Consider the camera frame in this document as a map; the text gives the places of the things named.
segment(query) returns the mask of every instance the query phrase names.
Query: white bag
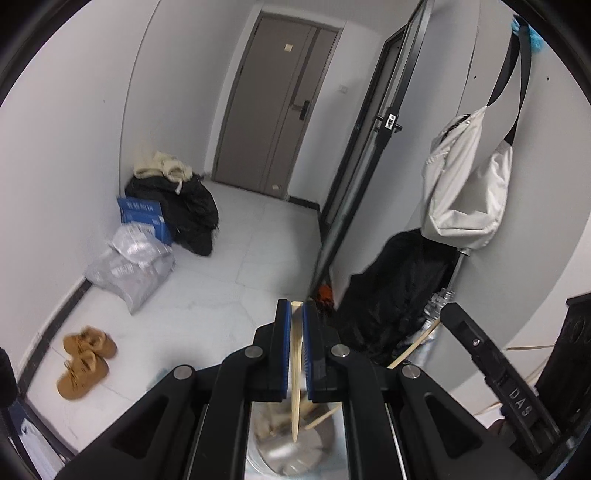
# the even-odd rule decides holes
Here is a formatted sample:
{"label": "white bag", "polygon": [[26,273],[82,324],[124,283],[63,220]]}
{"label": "white bag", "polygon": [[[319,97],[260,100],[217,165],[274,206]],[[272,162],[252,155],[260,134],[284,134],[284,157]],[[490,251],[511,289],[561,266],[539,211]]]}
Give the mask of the white bag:
{"label": "white bag", "polygon": [[[478,249],[494,236],[505,212],[513,163],[513,139],[530,77],[528,26],[511,35],[503,68],[487,106],[456,117],[433,140],[423,169],[425,238],[457,248]],[[521,94],[517,119],[495,152],[475,170],[476,150],[486,109],[501,95],[521,51]]]}

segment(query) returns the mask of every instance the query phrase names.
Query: black jacket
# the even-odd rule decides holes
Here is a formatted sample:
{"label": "black jacket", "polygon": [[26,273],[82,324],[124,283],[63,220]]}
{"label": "black jacket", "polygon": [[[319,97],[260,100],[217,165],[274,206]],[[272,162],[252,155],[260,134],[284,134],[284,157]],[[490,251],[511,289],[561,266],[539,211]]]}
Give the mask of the black jacket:
{"label": "black jacket", "polygon": [[389,365],[397,345],[421,327],[433,293],[449,282],[457,255],[418,229],[393,236],[363,273],[351,275],[329,324],[345,345]]}
{"label": "black jacket", "polygon": [[177,187],[178,183],[164,177],[132,177],[125,195],[160,202],[174,241],[193,253],[207,256],[213,248],[212,231],[219,222],[216,203],[196,175],[183,182],[178,195]]}

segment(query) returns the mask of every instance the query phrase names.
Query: tan shoe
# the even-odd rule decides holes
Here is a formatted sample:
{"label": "tan shoe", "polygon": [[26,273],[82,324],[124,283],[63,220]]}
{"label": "tan shoe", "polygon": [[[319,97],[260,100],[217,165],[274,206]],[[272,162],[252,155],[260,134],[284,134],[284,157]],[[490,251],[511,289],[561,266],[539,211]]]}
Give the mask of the tan shoe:
{"label": "tan shoe", "polygon": [[65,366],[67,371],[57,381],[57,391],[66,400],[84,397],[109,373],[107,362],[90,350],[67,361]]}
{"label": "tan shoe", "polygon": [[71,356],[90,350],[103,358],[113,358],[117,353],[117,346],[102,330],[84,327],[80,333],[64,337],[64,350]]}

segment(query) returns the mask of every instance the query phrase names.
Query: gray door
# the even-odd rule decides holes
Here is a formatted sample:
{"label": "gray door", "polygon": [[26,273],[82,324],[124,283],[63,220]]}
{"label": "gray door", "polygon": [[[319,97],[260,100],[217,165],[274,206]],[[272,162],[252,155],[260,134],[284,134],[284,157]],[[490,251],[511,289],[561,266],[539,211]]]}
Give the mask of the gray door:
{"label": "gray door", "polygon": [[330,265],[351,226],[384,148],[388,145],[392,134],[402,130],[402,127],[397,124],[400,106],[423,45],[434,1],[420,0],[408,20],[400,53],[396,56],[394,71],[389,76],[385,95],[380,101],[378,113],[370,119],[372,123],[369,137],[363,142],[361,155],[356,162],[348,182],[349,185],[336,209],[336,214],[333,214],[333,220],[318,253],[310,294],[314,294],[322,281],[329,275]]}
{"label": "gray door", "polygon": [[263,16],[226,113],[213,178],[277,197],[287,184],[336,32]]}

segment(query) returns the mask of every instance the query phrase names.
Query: black bag strap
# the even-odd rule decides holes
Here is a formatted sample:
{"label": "black bag strap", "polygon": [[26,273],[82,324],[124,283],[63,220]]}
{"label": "black bag strap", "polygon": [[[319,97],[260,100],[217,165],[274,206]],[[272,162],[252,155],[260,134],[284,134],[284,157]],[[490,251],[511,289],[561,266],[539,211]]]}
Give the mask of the black bag strap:
{"label": "black bag strap", "polygon": [[530,81],[531,71],[531,41],[530,41],[530,26],[520,17],[515,17],[519,23],[518,35],[511,34],[509,40],[509,47],[507,48],[507,54],[505,55],[505,61],[501,67],[499,77],[496,80],[495,87],[492,89],[491,98],[488,100],[487,106],[491,106],[501,96],[503,90],[509,83],[509,79],[515,70],[517,64],[517,58],[521,52],[521,91],[519,93],[519,110],[517,110],[517,118],[515,123],[509,130],[509,133],[505,136],[505,141],[509,145],[513,145],[515,139],[515,132],[517,131],[517,122],[519,121],[519,114],[521,113],[521,107],[525,99],[525,93],[527,91],[527,84]]}

